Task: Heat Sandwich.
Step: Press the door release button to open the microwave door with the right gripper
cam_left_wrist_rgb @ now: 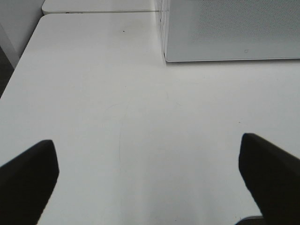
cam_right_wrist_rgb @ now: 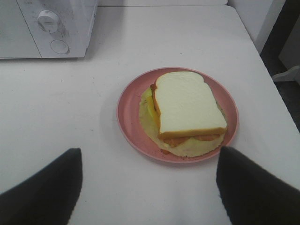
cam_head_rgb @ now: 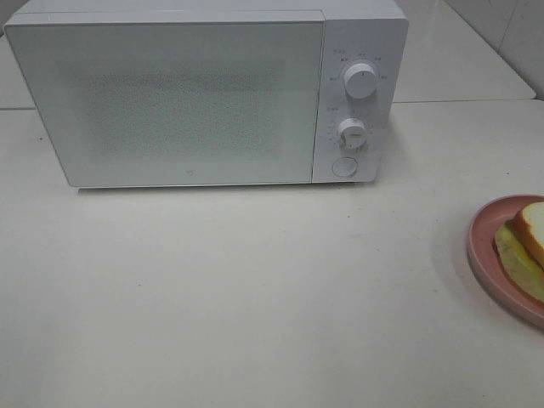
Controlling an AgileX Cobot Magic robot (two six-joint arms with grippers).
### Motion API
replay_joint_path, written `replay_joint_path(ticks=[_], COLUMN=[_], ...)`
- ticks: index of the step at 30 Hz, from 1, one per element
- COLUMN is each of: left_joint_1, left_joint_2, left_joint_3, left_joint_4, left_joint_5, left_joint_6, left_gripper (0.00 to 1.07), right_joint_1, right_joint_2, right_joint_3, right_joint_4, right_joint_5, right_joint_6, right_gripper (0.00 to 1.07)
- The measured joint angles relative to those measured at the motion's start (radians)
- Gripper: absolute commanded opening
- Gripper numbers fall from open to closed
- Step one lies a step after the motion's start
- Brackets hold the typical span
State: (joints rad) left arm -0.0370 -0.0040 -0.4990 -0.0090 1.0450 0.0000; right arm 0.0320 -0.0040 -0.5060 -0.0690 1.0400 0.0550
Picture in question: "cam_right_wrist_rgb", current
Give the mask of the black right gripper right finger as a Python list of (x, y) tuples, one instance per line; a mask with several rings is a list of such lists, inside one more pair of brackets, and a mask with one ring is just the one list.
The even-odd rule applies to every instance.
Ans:
[(233, 225), (300, 223), (300, 191), (235, 148), (221, 148), (216, 183)]

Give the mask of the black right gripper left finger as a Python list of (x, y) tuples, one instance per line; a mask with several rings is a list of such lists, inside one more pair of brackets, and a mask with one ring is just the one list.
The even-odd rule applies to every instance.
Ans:
[(66, 225), (83, 185), (80, 148), (68, 149), (0, 195), (2, 225)]

